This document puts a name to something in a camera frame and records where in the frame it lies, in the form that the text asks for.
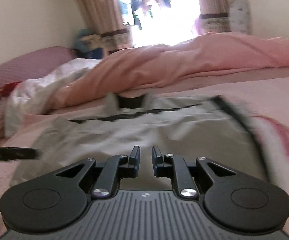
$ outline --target pink duvet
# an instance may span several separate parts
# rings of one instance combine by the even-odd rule
[[[161,88],[198,76],[289,66],[289,40],[241,33],[208,33],[175,45],[121,50],[79,80],[58,90],[53,108],[75,106],[108,92]]]

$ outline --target white sheet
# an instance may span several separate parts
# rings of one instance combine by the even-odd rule
[[[101,60],[73,59],[39,79],[28,79],[19,84],[9,96],[5,116],[5,136],[18,130],[25,114],[45,114],[50,110],[48,100],[59,88],[77,80]]]

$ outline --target beige curtain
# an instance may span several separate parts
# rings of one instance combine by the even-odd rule
[[[199,3],[202,33],[230,31],[227,0],[199,0]]]
[[[101,35],[105,52],[130,48],[131,33],[123,25],[117,0],[77,0],[87,26]]]

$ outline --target black strap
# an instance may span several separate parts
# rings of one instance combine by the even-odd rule
[[[100,121],[106,121],[106,122],[114,122],[114,121],[119,120],[119,119],[133,119],[133,118],[137,118],[139,116],[142,116],[144,114],[159,114],[161,112],[173,112],[173,111],[178,111],[180,109],[189,108],[189,107],[193,107],[193,106],[199,106],[199,105],[201,105],[201,104],[184,106],[184,107],[179,107],[179,108],[151,109],[151,110],[132,113],[132,114],[117,114],[117,115],[112,115],[112,116],[102,117],[102,118],[90,118],[90,119],[84,119],[84,120],[68,120],[68,121],[76,122],[78,124],[81,124],[81,123],[83,123],[85,121],[89,121],[89,120],[100,120]]]
[[[220,96],[216,96],[214,98],[211,98],[211,100],[217,104],[217,106],[219,106],[219,108],[224,111],[226,114],[232,116],[250,135],[251,140],[253,141],[255,148],[258,152],[259,155],[259,159],[261,161],[262,166],[264,167],[264,171],[265,171],[265,175],[266,178],[269,180],[269,174],[268,174],[268,166],[265,162],[264,159],[264,154],[263,154],[263,149],[261,144],[257,141],[255,134],[251,131],[251,129],[248,127],[248,125],[245,124],[245,122],[243,121],[243,118],[241,117],[241,114],[238,114],[237,112],[235,112],[235,110],[230,106],[229,103],[227,103],[226,101],[224,101]]]

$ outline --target silver bolt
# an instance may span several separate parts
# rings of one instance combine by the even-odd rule
[[[93,191],[93,195],[97,197],[105,197],[109,195],[109,191],[105,188],[97,188]]]
[[[185,188],[181,190],[181,195],[185,197],[193,197],[197,194],[197,191],[193,188]]]

